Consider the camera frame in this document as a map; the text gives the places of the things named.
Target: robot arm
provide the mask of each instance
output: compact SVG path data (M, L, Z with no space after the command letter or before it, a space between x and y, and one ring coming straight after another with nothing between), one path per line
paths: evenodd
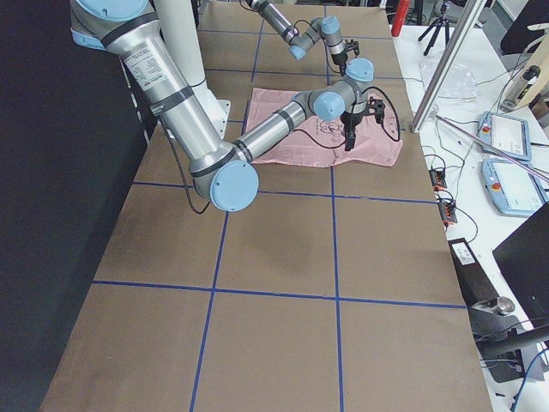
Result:
M322 39L328 47L332 61L345 75L347 54L359 55L357 41L344 40L341 36L340 23L334 15L317 17L309 22L307 30L300 34L293 25L269 0L246 0L252 10L256 11L281 37L290 45L292 55L300 60Z
M160 21L150 4L135 1L135 7L120 13L112 2L108 2L108 9L86 7L100 1L107 2L71 0L73 28L78 27L82 36L77 43L90 46L95 39L95 48L123 59L154 114L160 116L189 157L196 191L219 209L237 211L253 201L259 180L250 162L310 116L331 121L348 115L354 118L353 124L364 116L365 90L373 78L373 66L356 58L334 85L297 94L234 144L224 142L167 52L160 37Z

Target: pink cloth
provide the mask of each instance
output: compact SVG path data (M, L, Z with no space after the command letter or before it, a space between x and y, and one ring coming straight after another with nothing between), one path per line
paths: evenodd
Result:
M296 93L254 88L246 131L260 124L271 113L288 103ZM384 122L387 132L393 138L397 138L395 115L389 105L385 107ZM337 146L344 140L343 124L339 119L326 122L313 116L297 126L296 129L306 130L324 146ZM254 162L309 167L330 167L346 161L363 161L381 166L395 164L398 154L401 152L402 142L390 140L373 116L363 118L362 123L357 126L356 133L354 149L346 152L344 146L336 149L321 148L305 133L294 131L266 154L255 159Z

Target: blue cable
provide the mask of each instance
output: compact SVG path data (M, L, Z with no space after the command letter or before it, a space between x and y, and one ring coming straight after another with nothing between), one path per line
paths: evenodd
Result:
M542 354L547 352L549 348L543 349L541 352L539 352L530 362L528 365L528 368L526 369L526 373L524 374L524 378L522 379L521 387L519 388L518 392L515 395L515 402L511 405L511 412L516 411L516 405L518 405L518 399L521 396L522 389L524 389L524 385L526 384L526 379L528 379L528 374L530 373L530 369L532 369L532 366L534 365L536 359L538 359Z

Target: blue joint cover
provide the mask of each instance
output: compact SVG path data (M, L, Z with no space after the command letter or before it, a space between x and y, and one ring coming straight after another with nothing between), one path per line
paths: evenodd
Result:
M313 109L319 118L331 122L345 111L345 101L337 93L324 92L315 100Z
M357 82L371 82L374 78L374 65L366 58L355 58L347 65L346 73Z
M229 161L215 173L209 196L216 208L238 212L253 202L258 189L256 169L245 161Z
M337 17L329 15L323 18L322 31L326 34L334 34L340 29L340 23Z
M107 21L135 19L147 7L148 0L76 0L90 15Z
M297 47L296 45L290 46L290 52L293 54L296 60L301 60L305 57L305 54L307 54L305 50L303 50L301 47Z
M72 32L72 40L77 44L81 45L83 47L88 47L90 49L96 49L96 50L105 50L105 47L101 44L99 39L96 39L93 36L90 36L88 34L77 32L74 29L70 29L70 32Z

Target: red object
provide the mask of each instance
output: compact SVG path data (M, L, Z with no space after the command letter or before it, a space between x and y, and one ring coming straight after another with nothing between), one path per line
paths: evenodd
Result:
M410 2L411 0L401 0L398 3L396 16L393 20L393 28L391 29L391 34L393 34L393 37L398 37L401 34L402 25L404 24L404 19L406 19L406 13L410 7Z

